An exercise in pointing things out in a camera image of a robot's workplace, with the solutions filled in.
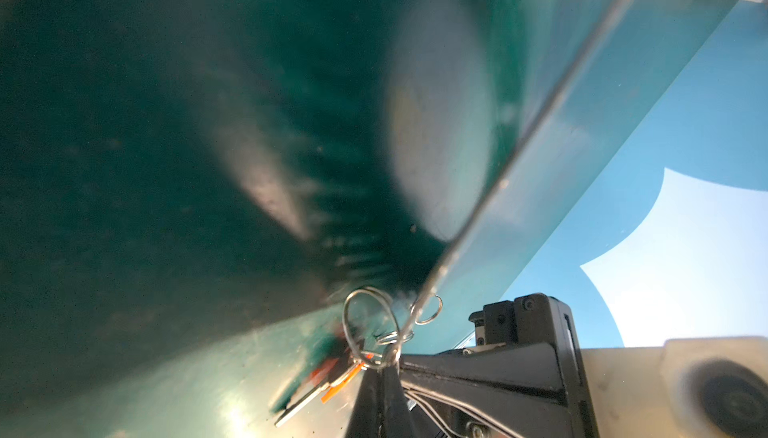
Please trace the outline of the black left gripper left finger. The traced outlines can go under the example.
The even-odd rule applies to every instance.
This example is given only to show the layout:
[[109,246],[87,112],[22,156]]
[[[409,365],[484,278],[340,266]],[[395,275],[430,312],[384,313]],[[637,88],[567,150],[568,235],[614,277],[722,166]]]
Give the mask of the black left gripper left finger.
[[376,370],[365,371],[346,429],[346,438],[376,438],[379,436],[380,398],[380,372]]

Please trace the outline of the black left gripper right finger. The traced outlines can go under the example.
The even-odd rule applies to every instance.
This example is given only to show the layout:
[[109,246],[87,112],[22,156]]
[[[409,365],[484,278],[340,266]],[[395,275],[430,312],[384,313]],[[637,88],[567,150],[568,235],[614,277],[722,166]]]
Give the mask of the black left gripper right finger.
[[386,438],[417,436],[399,373],[394,366],[382,371],[382,436]]

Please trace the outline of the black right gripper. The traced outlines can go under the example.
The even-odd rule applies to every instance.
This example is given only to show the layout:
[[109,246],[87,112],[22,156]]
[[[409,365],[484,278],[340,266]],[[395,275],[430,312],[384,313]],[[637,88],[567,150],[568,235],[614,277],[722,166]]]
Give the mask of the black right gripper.
[[479,353],[404,355],[405,389],[512,437],[597,437],[571,309],[542,293],[470,314]]

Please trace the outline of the red key tag with keyring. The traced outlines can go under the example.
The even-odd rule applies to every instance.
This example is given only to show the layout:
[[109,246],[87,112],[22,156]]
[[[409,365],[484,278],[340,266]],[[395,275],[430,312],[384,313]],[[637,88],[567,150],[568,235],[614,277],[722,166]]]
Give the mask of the red key tag with keyring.
[[276,428],[285,425],[312,400],[320,397],[322,403],[329,401],[364,369],[364,365],[353,356],[343,335],[334,336],[325,351],[322,360],[310,368],[280,409],[274,424]]

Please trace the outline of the grey perforated metal ring plate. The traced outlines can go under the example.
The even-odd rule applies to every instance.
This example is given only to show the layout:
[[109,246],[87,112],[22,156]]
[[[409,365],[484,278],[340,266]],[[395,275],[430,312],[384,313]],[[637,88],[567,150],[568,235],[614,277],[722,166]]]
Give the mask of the grey perforated metal ring plate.
[[275,416],[370,285],[460,340],[744,0],[1,0],[1,433]]

